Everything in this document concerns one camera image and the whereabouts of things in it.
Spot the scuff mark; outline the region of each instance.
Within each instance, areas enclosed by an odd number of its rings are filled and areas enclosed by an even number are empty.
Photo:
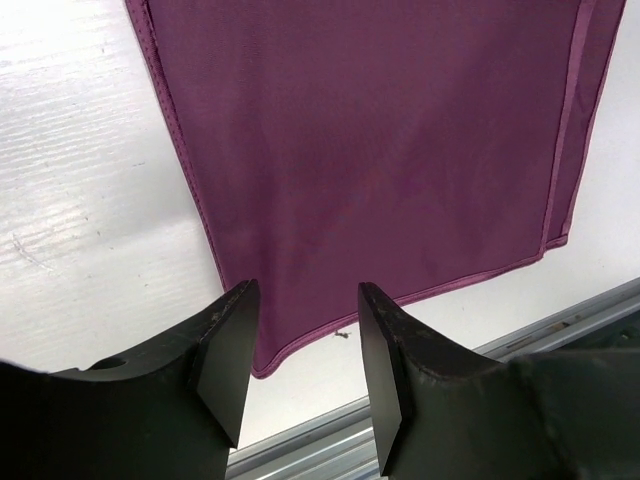
[[[49,272],[53,272],[53,268],[51,268],[49,265],[45,265],[44,263],[36,259],[33,255],[29,254],[24,249],[24,247],[22,246],[22,243],[20,242],[20,239],[15,233],[12,234],[12,239],[13,239],[13,247],[16,249],[16,251],[20,254],[22,258],[24,258],[29,263],[33,263],[34,265],[37,265],[40,268],[44,268]]]

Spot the white floor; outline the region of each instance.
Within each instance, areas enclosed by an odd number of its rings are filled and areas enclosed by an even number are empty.
[[[88,367],[221,288],[120,0],[4,2],[0,357]],[[468,347],[640,276],[640,0],[628,0],[569,245],[409,307]],[[251,380],[246,446],[366,395],[356,326]]]

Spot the fabric edge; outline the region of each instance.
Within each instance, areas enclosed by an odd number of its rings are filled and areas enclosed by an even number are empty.
[[[609,48],[609,56],[607,57],[607,62],[604,66],[602,76],[600,77],[600,84],[598,85],[598,94],[596,96],[596,103],[593,108],[593,111],[591,112],[591,116],[589,118],[589,126],[587,128],[587,134],[585,136],[585,141],[582,149],[582,164],[580,165],[580,173],[578,174],[578,180],[576,182],[576,185],[573,189],[573,193],[571,195],[571,201],[569,202],[569,209],[567,210],[567,215],[565,217],[564,222],[562,223],[562,229],[560,230],[562,236],[566,236],[569,234],[569,230],[571,229],[571,224],[573,222],[573,212],[576,206],[578,192],[580,190],[580,183],[582,182],[582,175],[584,173],[584,168],[587,163],[587,156],[589,154],[589,146],[591,144],[591,134],[593,133],[593,126],[595,124],[598,107],[600,106],[602,92],[604,91],[604,85],[606,83],[607,75],[609,73],[609,65],[611,63],[611,57],[613,56],[613,50],[615,48],[616,41],[618,39],[618,32],[620,31],[620,23],[622,22],[622,17],[624,16],[624,11],[626,6],[627,6],[627,0],[624,0],[622,8],[620,9],[620,14],[618,15],[618,20],[616,22],[615,32],[613,34],[611,47]]]
[[[567,134],[567,126],[571,116],[573,102],[575,100],[575,92],[580,78],[580,65],[582,64],[582,55],[589,33],[589,24],[593,16],[593,11],[598,0],[581,0],[576,12],[576,20],[573,26],[573,34],[571,36],[571,45],[569,47],[569,59],[567,61],[567,76],[565,80],[565,95],[562,102],[560,113],[560,124],[558,126],[558,136],[556,139],[555,150],[553,154],[553,164],[551,169],[551,181],[549,184],[549,193],[547,197],[547,206],[545,209],[544,220],[542,224],[542,241],[540,243],[540,254],[543,254],[549,242],[549,230],[551,229],[551,219],[553,217],[553,207],[555,200],[556,187],[558,183],[558,174],[560,163],[562,161],[562,153],[564,149],[564,140]]]
[[[562,235],[558,238],[550,240],[547,243],[547,251],[553,250],[554,248],[564,247],[569,242],[569,235]]]
[[[182,166],[182,171],[187,181],[187,185],[189,186],[189,191],[191,192],[193,201],[196,205],[196,210],[198,211],[198,215],[200,216],[200,221],[202,222],[207,241],[209,243],[209,246],[211,247],[211,254],[213,256],[213,261],[215,262],[216,269],[218,270],[218,275],[220,276],[222,288],[226,292],[227,290],[229,290],[229,285],[224,277],[222,269],[220,268],[220,261],[216,253],[215,242],[213,240],[213,235],[211,234],[209,224],[204,215],[202,202],[200,201],[199,189],[197,187],[197,180],[195,178],[195,175],[193,174],[191,160],[189,160],[187,146],[184,141],[180,122],[178,120],[178,113],[176,112],[175,106],[173,104],[173,99],[171,98],[169,85],[167,84],[167,81],[164,77],[162,62],[160,61],[160,56],[157,49],[155,32],[153,30],[153,22],[151,20],[151,15],[149,12],[148,2],[147,0],[124,0],[124,4],[127,8],[127,11],[129,12],[133,30],[138,38],[138,42],[142,50],[142,55],[147,64],[147,70],[151,77],[153,88],[158,98],[158,103],[160,104],[160,110],[162,111],[165,124],[167,126],[167,129],[169,130],[169,136],[171,137],[171,141],[173,142],[173,146],[176,150],[178,161]]]

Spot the fabric hem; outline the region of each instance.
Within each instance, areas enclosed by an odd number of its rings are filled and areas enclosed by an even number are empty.
[[[549,239],[551,228],[551,218],[553,216],[553,206],[558,183],[558,172],[562,162],[564,140],[567,134],[567,126],[571,117],[573,101],[575,99],[578,79],[580,78],[580,65],[582,54],[589,33],[589,24],[593,15],[593,10],[598,0],[582,0],[576,13],[576,21],[573,27],[571,45],[569,47],[569,61],[567,65],[567,77],[565,81],[565,95],[560,113],[560,125],[558,126],[558,137],[556,139],[555,151],[553,154],[553,166],[551,170],[551,182],[549,185],[549,196],[547,197],[547,208],[544,214],[542,226],[542,242],[540,253],[544,253]]]
[[[550,242],[548,249],[557,248],[565,245],[567,243],[567,237],[559,237]],[[458,280],[453,280],[451,282],[445,283],[443,285],[438,285],[437,287],[428,288],[425,290],[420,290],[415,293],[410,293],[407,295],[402,295],[400,297],[396,297],[393,299],[398,305],[405,306],[411,303],[415,303],[420,300],[425,300],[427,298],[435,297],[436,295],[440,295],[442,293],[447,293],[453,290],[457,290],[462,287],[468,287],[470,285],[474,285],[476,283],[483,282],[485,280],[489,280],[491,278],[495,278],[504,273],[510,272],[517,268],[525,267],[527,265],[531,265],[541,260],[544,257],[544,254],[547,251],[547,248],[543,250],[542,253],[538,253],[533,257],[529,257],[525,260],[520,260],[519,262],[512,263],[506,267],[497,268],[494,270],[489,270],[487,272],[482,273],[474,273],[472,275],[468,275]],[[282,364],[284,360],[289,358],[291,355],[296,353],[298,350],[306,347],[310,343],[319,340],[320,338],[326,337],[331,333],[339,330],[340,328],[344,328],[348,325],[351,325],[357,321],[358,312],[350,313],[343,317],[338,318],[337,320],[332,321],[322,327],[306,333],[305,335],[299,337],[298,339],[290,342],[285,347],[283,347],[271,360],[267,366],[263,369],[256,370],[254,368],[251,369],[251,374],[257,379],[264,379],[273,374],[278,367]]]

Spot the purple cloth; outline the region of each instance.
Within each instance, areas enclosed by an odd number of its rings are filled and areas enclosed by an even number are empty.
[[[566,243],[624,0],[127,0],[254,374]]]

